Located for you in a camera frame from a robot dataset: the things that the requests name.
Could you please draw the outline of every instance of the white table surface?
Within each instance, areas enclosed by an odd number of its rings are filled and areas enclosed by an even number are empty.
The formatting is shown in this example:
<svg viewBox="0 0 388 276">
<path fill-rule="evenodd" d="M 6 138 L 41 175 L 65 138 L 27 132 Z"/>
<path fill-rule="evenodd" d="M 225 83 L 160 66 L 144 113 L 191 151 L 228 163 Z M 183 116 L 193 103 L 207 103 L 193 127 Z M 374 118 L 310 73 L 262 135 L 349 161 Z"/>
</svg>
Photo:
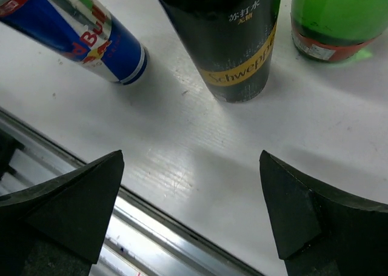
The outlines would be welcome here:
<svg viewBox="0 0 388 276">
<path fill-rule="evenodd" d="M 388 34 L 342 64 L 299 56 L 282 0 L 267 87 L 215 100 L 156 0 L 100 0 L 148 48 L 120 87 L 0 26 L 0 107 L 91 161 L 122 149 L 123 183 L 253 267 L 286 275 L 261 191 L 268 150 L 348 192 L 388 203 Z"/>
</svg>

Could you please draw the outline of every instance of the black can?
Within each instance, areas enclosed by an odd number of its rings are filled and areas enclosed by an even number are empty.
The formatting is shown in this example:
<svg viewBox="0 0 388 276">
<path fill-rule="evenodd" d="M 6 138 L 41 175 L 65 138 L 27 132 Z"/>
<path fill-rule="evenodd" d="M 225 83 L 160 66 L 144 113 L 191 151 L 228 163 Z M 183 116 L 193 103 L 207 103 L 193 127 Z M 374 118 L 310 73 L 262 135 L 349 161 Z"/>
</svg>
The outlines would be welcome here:
<svg viewBox="0 0 388 276">
<path fill-rule="evenodd" d="M 267 83 L 280 0 L 159 0 L 209 90 L 236 103 Z"/>
</svg>

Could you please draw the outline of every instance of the energy drink can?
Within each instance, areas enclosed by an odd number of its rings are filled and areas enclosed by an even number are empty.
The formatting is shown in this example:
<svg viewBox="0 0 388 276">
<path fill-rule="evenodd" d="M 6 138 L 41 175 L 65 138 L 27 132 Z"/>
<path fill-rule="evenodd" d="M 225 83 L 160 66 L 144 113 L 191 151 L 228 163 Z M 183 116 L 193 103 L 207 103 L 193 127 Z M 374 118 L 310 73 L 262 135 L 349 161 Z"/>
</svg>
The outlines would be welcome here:
<svg viewBox="0 0 388 276">
<path fill-rule="evenodd" d="M 131 84 L 147 54 L 97 0 L 0 0 L 0 21 L 111 82 Z"/>
<path fill-rule="evenodd" d="M 280 0 L 159 0 L 210 91 L 227 102 L 266 85 Z"/>
</svg>

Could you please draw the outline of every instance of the schweppes logo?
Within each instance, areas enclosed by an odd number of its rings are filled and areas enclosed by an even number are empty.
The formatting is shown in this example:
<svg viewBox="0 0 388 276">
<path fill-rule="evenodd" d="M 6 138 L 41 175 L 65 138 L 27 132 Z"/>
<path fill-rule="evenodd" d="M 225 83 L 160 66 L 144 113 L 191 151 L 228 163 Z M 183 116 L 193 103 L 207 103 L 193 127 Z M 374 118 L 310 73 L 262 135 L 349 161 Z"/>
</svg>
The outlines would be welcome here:
<svg viewBox="0 0 388 276">
<path fill-rule="evenodd" d="M 222 72 L 209 72 L 199 69 L 205 82 L 216 86 L 232 86 L 253 76 L 264 64 L 273 49 L 276 24 L 265 44 L 249 60 L 238 67 Z"/>
</svg>

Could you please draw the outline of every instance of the blue and silver can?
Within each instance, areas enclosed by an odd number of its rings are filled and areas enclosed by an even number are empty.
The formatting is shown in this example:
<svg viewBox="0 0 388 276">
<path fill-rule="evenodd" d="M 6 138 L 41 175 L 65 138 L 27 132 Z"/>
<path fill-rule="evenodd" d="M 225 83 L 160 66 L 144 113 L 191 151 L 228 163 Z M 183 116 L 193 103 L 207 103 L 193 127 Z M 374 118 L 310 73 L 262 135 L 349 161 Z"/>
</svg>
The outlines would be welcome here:
<svg viewBox="0 0 388 276">
<path fill-rule="evenodd" d="M 147 53 L 97 0 L 0 0 L 0 21 L 108 81 L 145 71 Z"/>
</svg>

